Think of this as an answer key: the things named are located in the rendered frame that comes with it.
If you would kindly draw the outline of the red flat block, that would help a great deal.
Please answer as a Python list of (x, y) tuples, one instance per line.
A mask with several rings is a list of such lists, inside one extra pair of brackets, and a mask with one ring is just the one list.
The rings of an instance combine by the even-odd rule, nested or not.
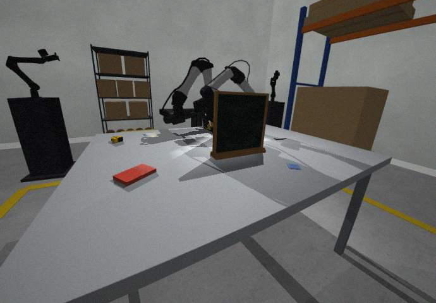
[(146, 164), (140, 164), (126, 171), (113, 175), (113, 180), (122, 183), (125, 186), (129, 186), (155, 172), (156, 168)]

